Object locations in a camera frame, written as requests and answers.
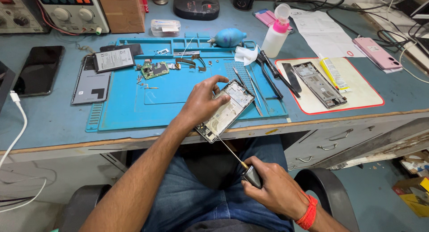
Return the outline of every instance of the plastic bottle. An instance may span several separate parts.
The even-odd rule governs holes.
[[[280,4],[274,11],[277,20],[268,29],[261,47],[268,58],[275,58],[286,40],[289,33],[289,13],[290,7],[285,3]]]

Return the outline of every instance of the drawer handle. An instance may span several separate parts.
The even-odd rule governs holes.
[[[329,139],[329,140],[330,140],[330,141],[336,141],[336,140],[340,140],[340,139],[346,138],[346,137],[350,134],[350,132],[352,132],[352,131],[353,131],[353,128],[352,128],[352,129],[347,130],[347,131],[346,131],[346,132],[347,132],[347,134],[346,134],[345,136],[340,137],[340,138],[335,138],[335,139]]]
[[[330,149],[325,149],[325,148],[323,148],[322,146],[317,146],[317,148],[323,149],[323,150],[325,150],[325,151],[329,151],[329,150],[334,150],[334,149],[337,147],[337,145],[338,145],[338,143],[335,143],[335,144],[334,144],[334,147],[333,147],[333,148],[330,148]]]
[[[308,162],[310,162],[311,161],[311,159],[313,159],[314,158],[314,156],[311,156],[310,157],[310,159],[308,160],[308,161],[304,161],[304,160],[302,160],[301,158],[295,158],[296,160],[300,160],[301,162],[304,162],[304,163],[308,163]]]

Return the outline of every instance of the yellow box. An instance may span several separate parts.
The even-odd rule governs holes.
[[[429,180],[411,178],[397,182],[392,189],[419,217],[429,217]]]

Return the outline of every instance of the black smartphone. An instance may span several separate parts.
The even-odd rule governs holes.
[[[33,47],[13,90],[19,97],[49,95],[64,53],[64,46]]]

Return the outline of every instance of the black chair armrest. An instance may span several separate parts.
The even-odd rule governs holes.
[[[78,232],[95,205],[109,191],[111,185],[86,185],[73,193],[63,212],[59,232]]]
[[[351,232],[359,232],[350,199],[341,181],[328,169],[303,169],[295,181],[304,192],[311,190],[323,209]]]

